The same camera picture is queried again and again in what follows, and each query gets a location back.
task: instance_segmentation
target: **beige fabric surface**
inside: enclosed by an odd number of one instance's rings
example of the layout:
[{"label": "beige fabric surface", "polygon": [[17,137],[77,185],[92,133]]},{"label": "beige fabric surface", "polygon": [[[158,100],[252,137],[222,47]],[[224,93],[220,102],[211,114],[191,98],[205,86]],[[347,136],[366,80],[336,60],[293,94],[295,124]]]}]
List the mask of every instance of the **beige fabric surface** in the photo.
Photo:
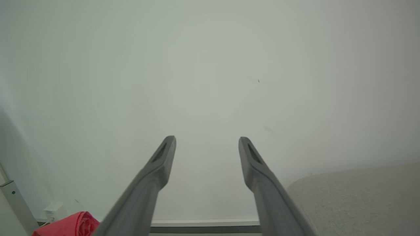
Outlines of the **beige fabric surface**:
[{"label": "beige fabric surface", "polygon": [[420,163],[310,176],[288,193],[320,236],[420,236]]}]

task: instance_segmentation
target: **wall outlet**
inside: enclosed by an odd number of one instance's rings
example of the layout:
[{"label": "wall outlet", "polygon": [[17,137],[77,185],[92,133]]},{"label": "wall outlet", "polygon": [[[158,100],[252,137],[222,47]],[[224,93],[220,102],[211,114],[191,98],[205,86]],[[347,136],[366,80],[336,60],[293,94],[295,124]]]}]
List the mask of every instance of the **wall outlet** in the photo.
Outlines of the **wall outlet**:
[{"label": "wall outlet", "polygon": [[44,209],[48,221],[58,221],[68,217],[67,211],[65,210],[62,203],[52,203]]}]

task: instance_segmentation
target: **white plastic part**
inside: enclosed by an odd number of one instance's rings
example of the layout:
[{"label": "white plastic part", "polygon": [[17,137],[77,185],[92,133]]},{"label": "white plastic part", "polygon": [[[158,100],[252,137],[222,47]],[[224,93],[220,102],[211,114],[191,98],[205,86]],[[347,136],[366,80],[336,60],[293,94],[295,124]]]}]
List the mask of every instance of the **white plastic part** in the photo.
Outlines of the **white plastic part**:
[{"label": "white plastic part", "polygon": [[7,178],[6,172],[4,171],[0,163],[0,185],[5,184],[8,181],[9,179]]},{"label": "white plastic part", "polygon": [[68,213],[60,202],[50,204],[44,209],[48,221],[58,221],[68,217]]}]

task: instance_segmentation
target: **baseboard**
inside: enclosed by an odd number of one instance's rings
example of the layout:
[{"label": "baseboard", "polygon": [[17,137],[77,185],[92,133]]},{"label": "baseboard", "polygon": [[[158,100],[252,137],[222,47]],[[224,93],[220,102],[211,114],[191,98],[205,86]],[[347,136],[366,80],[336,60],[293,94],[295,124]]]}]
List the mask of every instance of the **baseboard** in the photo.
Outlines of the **baseboard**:
[{"label": "baseboard", "polygon": [[[38,222],[47,222],[45,218],[35,218]],[[213,220],[152,220],[152,227],[217,227],[217,226],[259,226],[258,218],[249,219],[213,219]]]},{"label": "baseboard", "polygon": [[151,233],[180,233],[186,235],[193,233],[210,233],[211,235],[220,233],[259,233],[261,235],[260,226],[211,226],[211,227],[150,227]]}]

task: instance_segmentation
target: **red cloth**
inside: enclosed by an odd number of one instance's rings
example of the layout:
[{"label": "red cloth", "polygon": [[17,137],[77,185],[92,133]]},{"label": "red cloth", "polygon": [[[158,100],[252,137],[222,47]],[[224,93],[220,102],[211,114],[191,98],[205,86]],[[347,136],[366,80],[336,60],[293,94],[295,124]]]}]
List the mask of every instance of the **red cloth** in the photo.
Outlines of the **red cloth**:
[{"label": "red cloth", "polygon": [[81,211],[35,230],[32,236],[90,236],[98,226],[89,212]]}]

